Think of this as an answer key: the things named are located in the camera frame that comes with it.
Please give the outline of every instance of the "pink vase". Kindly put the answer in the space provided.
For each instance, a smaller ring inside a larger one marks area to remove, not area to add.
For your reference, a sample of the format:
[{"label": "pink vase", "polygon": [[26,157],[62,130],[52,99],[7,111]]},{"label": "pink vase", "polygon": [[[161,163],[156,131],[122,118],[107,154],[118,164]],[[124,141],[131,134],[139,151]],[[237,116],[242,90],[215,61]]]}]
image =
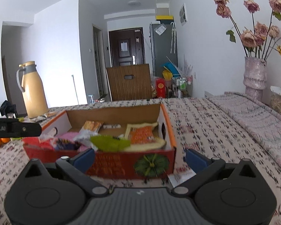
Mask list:
[{"label": "pink vase", "polygon": [[246,94],[261,101],[266,88],[266,61],[260,58],[245,57],[244,85]]}]

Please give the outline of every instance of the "bed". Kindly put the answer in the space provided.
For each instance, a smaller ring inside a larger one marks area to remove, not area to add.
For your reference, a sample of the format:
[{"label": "bed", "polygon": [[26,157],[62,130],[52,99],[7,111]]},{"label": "bed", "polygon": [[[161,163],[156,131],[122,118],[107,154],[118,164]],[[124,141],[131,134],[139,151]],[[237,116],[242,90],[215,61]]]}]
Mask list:
[{"label": "bed", "polygon": [[[277,209],[271,225],[281,225],[281,116],[246,95],[227,93],[209,99],[151,99],[117,101],[95,105],[53,108],[54,111],[124,107],[163,103],[170,116],[177,141],[174,173],[189,169],[183,161],[187,149],[205,156],[220,157],[238,163],[251,159],[259,169],[277,199]],[[4,197],[28,162],[21,141],[0,148],[0,225],[10,224],[4,211]],[[171,184],[167,179],[108,180],[94,177],[114,187],[161,187]]]}]

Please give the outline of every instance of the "gray refrigerator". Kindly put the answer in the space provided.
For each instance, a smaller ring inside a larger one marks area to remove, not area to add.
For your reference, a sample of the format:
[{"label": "gray refrigerator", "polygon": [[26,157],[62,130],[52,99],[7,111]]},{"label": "gray refrigerator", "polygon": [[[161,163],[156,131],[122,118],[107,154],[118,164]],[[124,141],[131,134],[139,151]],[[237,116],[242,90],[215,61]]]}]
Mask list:
[{"label": "gray refrigerator", "polygon": [[152,59],[153,59],[153,75],[162,77],[162,71],[164,67],[162,65],[170,61],[178,65],[177,61],[177,42],[176,42],[176,53],[174,54],[174,40],[173,49],[171,53],[171,40],[172,40],[172,25],[165,25],[167,29],[161,35],[157,34],[155,29],[160,25],[150,25],[151,35],[151,47],[152,47]]}]

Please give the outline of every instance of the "thermos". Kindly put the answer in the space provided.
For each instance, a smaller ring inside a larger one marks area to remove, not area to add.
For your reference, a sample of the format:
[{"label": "thermos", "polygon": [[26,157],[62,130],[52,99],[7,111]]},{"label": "thermos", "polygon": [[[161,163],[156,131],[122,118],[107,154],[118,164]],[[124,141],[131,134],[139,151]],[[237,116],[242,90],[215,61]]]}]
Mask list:
[{"label": "thermos", "polygon": [[[17,83],[23,94],[24,103],[30,119],[41,116],[49,111],[44,87],[39,76],[35,61],[29,61],[19,65],[17,71]],[[20,84],[19,73],[23,72],[22,84]]]}]

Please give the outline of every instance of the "wooden chair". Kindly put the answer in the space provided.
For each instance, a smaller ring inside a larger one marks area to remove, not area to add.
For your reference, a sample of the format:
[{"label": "wooden chair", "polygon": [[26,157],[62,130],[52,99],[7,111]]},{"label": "wooden chair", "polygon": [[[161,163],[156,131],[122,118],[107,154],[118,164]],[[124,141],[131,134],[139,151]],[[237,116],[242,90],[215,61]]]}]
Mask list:
[{"label": "wooden chair", "polygon": [[112,101],[151,99],[149,64],[106,68]]}]

